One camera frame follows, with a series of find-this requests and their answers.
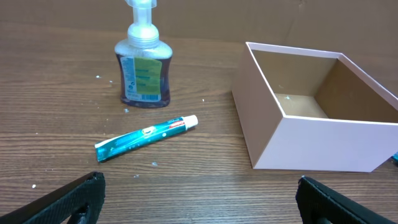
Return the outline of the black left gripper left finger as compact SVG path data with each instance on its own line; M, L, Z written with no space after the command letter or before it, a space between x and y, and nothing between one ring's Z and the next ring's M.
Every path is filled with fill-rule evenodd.
M1 217L1 223L83 223L98 221L105 199L103 173L90 172Z

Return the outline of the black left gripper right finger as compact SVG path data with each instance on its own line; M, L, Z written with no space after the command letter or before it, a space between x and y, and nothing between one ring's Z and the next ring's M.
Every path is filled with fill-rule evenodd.
M303 224L395 224L304 175L298 181L295 199Z

